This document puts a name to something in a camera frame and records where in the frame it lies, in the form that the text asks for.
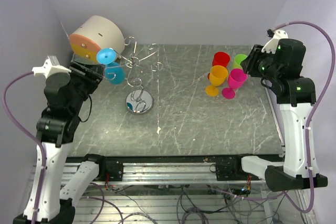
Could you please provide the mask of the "green plastic wine glass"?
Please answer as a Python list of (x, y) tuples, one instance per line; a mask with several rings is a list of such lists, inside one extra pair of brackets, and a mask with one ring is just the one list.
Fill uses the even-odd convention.
[(242, 69), (241, 63), (247, 58), (246, 54), (237, 54), (233, 60), (233, 69)]

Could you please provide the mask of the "orange plastic wine glass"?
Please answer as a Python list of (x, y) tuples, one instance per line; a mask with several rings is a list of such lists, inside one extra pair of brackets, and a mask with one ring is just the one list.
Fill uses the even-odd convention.
[(218, 86), (222, 85), (228, 76), (228, 70), (221, 65), (211, 67), (209, 73), (210, 85), (205, 88), (205, 92), (210, 97), (215, 97), (219, 94)]

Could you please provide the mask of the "pink plastic wine glass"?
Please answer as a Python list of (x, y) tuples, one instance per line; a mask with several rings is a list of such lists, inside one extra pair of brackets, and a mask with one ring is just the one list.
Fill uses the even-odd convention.
[(222, 90), (222, 96), (225, 99), (233, 99), (236, 95), (235, 90), (239, 89), (247, 80), (247, 74), (242, 69), (233, 69), (228, 77), (228, 87)]

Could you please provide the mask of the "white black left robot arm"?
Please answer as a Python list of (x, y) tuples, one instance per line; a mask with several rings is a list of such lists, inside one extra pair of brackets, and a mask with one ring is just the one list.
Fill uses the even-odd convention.
[(107, 175), (106, 157), (87, 154), (70, 181), (61, 186), (75, 131), (82, 122), (79, 112), (102, 81), (104, 66), (72, 62), (63, 67), (46, 60), (30, 73), (46, 78), (47, 107), (36, 124), (36, 135), (26, 133), (37, 143), (36, 170), (26, 208), (13, 223), (72, 223), (89, 184)]

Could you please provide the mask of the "red plastic wine glass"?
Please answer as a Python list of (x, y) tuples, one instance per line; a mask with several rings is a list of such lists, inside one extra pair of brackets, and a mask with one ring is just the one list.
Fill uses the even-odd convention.
[(212, 68), (210, 73), (208, 73), (207, 78), (210, 79), (210, 75), (214, 72), (217, 77), (226, 77), (228, 76), (227, 66), (230, 62), (230, 56), (226, 52), (216, 52), (212, 61)]

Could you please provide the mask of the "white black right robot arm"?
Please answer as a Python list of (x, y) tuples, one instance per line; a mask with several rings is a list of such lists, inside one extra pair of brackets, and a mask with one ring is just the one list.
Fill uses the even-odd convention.
[(328, 179), (319, 172), (313, 138), (306, 125), (317, 102), (314, 82), (301, 76), (305, 53), (302, 42), (285, 38), (273, 49), (254, 45), (241, 63), (244, 73), (271, 83), (284, 122), (285, 157), (283, 163), (277, 163), (245, 156), (231, 167), (236, 179), (254, 174), (264, 179), (273, 192), (327, 187)]

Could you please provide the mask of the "blue plastic wine glass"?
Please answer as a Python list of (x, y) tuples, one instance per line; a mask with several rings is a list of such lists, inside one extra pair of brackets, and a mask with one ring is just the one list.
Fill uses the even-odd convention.
[(105, 66), (104, 76), (114, 85), (121, 84), (125, 79), (122, 67), (115, 62), (117, 59), (116, 52), (111, 48), (101, 49), (96, 56), (97, 62)]

